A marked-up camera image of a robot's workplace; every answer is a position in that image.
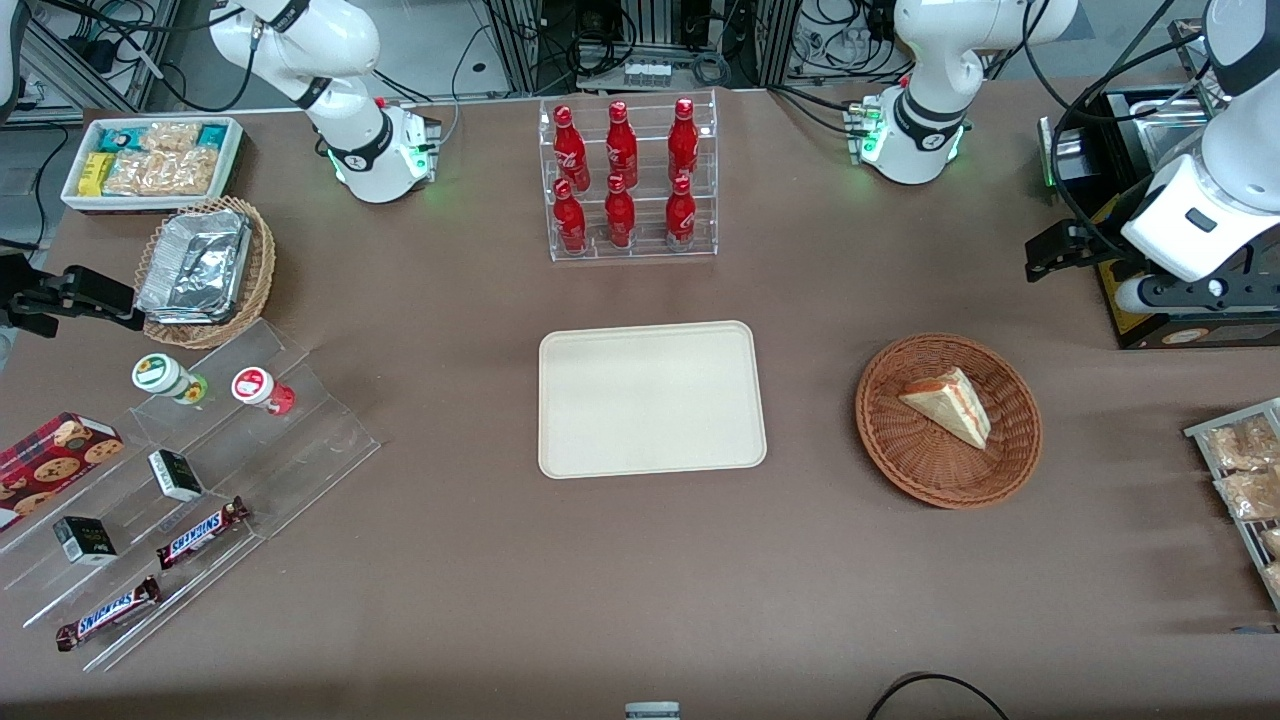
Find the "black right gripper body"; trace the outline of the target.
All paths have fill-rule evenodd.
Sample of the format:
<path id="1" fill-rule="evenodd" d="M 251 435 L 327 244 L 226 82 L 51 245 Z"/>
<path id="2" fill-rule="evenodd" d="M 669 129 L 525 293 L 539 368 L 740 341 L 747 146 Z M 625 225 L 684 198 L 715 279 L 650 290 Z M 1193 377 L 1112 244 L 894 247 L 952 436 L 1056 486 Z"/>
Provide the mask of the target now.
<path id="1" fill-rule="evenodd" d="M 3 327 L 54 338 L 59 320 L 50 311 L 61 307 L 61 287 L 65 281 L 65 274 L 51 274 L 32 268 L 24 255 L 3 255 Z"/>

